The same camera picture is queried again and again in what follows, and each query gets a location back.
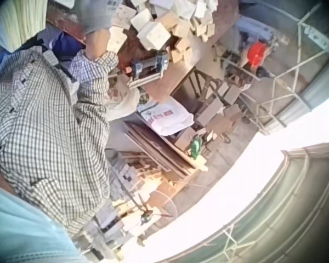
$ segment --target glove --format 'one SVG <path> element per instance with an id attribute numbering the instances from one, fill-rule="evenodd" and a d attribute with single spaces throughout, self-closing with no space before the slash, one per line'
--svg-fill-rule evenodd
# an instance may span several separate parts
<path id="1" fill-rule="evenodd" d="M 122 0 L 77 0 L 78 20 L 84 28 L 84 33 L 110 28 L 112 17 L 121 3 Z"/>

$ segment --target bright sky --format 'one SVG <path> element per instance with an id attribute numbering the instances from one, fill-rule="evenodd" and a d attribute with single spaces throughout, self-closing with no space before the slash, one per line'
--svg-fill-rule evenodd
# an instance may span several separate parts
<path id="1" fill-rule="evenodd" d="M 191 209 L 146 241 L 129 248 L 125 262 L 156 262 L 192 247 L 236 217 L 274 175 L 280 150 L 329 142 L 329 99 L 284 130 L 258 133 L 227 174 Z"/>

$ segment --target white plastic bag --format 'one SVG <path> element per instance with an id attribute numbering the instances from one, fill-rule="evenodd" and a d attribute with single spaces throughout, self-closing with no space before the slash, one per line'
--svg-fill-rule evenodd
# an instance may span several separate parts
<path id="1" fill-rule="evenodd" d="M 139 105 L 138 111 L 153 130 L 162 136 L 172 135 L 194 123 L 194 116 L 172 97 L 163 103 L 150 100 Z"/>

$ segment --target wooden table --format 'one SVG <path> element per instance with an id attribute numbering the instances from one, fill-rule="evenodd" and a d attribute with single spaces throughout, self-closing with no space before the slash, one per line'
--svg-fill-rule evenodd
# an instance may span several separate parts
<path id="1" fill-rule="evenodd" d="M 198 37 L 189 36 L 190 46 L 192 48 L 192 58 L 190 63 L 185 64 L 183 61 L 170 63 L 168 69 L 164 72 L 162 79 L 145 84 L 143 88 L 158 102 L 168 99 L 173 90 L 181 83 L 184 77 L 204 56 L 211 52 L 211 46 L 236 22 L 239 18 L 239 9 L 237 0 L 218 0 L 218 10 L 213 13 L 215 23 L 215 34 L 204 43 Z M 65 31 L 77 40 L 84 42 L 82 28 L 78 23 L 77 16 L 71 14 L 68 9 L 49 2 L 47 9 L 47 21 L 59 29 Z M 120 69 L 131 64 L 132 60 L 144 60 L 154 56 L 155 51 L 146 51 L 139 40 L 137 32 L 131 27 L 127 31 L 127 40 L 118 52 Z"/>

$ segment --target light blue fabric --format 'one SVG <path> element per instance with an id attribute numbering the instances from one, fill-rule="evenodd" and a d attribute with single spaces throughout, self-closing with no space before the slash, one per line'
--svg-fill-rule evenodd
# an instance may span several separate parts
<path id="1" fill-rule="evenodd" d="M 0 262 L 87 262 L 67 232 L 0 188 Z"/>

